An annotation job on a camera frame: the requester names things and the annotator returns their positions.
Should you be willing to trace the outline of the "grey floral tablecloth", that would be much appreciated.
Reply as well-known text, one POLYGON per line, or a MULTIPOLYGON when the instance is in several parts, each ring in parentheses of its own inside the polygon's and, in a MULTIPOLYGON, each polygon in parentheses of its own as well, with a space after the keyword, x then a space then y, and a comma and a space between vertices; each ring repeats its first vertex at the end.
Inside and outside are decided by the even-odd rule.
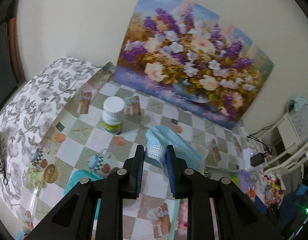
POLYGON ((61 57, 28 81, 0 113, 0 154, 7 182, 0 175, 0 197, 13 215, 31 159, 61 110, 100 67, 61 57))

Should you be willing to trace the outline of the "white power strip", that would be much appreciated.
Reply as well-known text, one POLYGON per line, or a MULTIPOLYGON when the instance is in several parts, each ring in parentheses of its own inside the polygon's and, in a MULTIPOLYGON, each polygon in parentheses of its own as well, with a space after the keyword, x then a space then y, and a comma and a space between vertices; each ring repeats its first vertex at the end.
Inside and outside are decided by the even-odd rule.
POLYGON ((243 161, 244 161, 244 169, 245 170, 249 170, 251 168, 251 157, 253 156, 253 152, 252 152, 252 149, 251 148, 245 148, 243 151, 242 151, 242 158, 243 158, 243 161))

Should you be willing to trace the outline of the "white green-label pill bottle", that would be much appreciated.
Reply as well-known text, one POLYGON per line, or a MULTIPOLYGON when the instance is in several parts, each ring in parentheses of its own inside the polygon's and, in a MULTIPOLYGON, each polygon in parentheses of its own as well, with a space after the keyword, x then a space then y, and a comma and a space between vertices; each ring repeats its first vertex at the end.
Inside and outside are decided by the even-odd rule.
POLYGON ((117 96, 108 97, 103 103, 102 124, 111 134, 119 134, 125 119, 125 102, 117 96))

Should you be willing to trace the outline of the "black power adapter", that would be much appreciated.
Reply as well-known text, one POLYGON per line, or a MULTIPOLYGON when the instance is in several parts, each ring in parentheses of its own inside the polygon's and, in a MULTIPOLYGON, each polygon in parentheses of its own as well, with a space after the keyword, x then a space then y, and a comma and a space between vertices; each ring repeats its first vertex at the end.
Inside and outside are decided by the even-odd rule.
POLYGON ((263 164, 265 160, 264 154, 263 153, 258 153, 255 155, 252 155, 250 158, 250 164, 252 167, 256 167, 260 164, 263 164))

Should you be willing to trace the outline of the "white furniture rack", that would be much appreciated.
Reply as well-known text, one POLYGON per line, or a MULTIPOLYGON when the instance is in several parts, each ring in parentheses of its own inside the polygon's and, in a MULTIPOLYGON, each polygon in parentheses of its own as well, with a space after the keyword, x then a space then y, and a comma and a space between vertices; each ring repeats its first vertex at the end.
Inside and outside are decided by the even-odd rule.
POLYGON ((264 160, 265 175, 291 173, 304 170, 308 161, 308 101, 293 96, 287 102, 286 112, 277 122, 258 133, 249 135, 261 143, 271 157, 264 160))

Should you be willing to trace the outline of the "blue surgical face mask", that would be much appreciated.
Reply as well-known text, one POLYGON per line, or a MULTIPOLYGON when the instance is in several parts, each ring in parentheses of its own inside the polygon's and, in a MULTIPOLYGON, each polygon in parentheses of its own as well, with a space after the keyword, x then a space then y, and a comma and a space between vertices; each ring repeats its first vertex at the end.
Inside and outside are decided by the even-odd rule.
POLYGON ((145 137, 145 161, 157 168, 161 168, 166 177, 168 177, 166 149, 169 145, 174 148, 176 157, 184 159, 189 168, 198 170, 202 162, 201 155, 172 129, 166 126, 155 126, 147 130, 145 137))

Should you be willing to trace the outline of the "floral oil painting canvas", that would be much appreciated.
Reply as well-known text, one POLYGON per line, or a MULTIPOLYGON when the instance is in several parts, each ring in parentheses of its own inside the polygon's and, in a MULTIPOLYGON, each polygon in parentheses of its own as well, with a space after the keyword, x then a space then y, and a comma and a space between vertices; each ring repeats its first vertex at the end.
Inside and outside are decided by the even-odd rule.
POLYGON ((240 29, 188 0, 138 0, 114 80, 227 129, 273 70, 240 29))

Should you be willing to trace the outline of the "small green tissue pack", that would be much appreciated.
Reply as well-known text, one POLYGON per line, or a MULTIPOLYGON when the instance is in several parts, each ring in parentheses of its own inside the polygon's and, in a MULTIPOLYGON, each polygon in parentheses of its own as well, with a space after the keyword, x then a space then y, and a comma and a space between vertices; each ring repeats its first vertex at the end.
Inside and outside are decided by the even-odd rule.
POLYGON ((236 174, 231 174, 231 175, 230 175, 230 179, 231 179, 231 181, 232 181, 237 187, 239 187, 239 178, 238 178, 238 175, 236 175, 236 174))

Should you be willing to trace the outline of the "teal plastic toy case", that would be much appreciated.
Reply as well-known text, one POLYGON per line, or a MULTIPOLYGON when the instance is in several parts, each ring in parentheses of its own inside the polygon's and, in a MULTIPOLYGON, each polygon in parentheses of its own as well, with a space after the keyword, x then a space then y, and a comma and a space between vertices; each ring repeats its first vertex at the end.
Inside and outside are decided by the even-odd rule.
POLYGON ((97 220, 104 183, 105 178, 92 172, 74 172, 65 188, 65 210, 69 215, 78 215, 83 220, 97 220))

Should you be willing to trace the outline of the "pink red plush doll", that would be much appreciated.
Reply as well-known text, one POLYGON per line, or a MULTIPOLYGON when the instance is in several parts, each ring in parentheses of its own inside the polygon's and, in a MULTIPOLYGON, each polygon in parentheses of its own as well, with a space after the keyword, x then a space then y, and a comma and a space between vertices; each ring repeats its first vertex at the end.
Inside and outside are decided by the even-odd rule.
POLYGON ((186 235, 188 229, 188 200, 181 200, 177 215, 176 231, 180 235, 186 235))

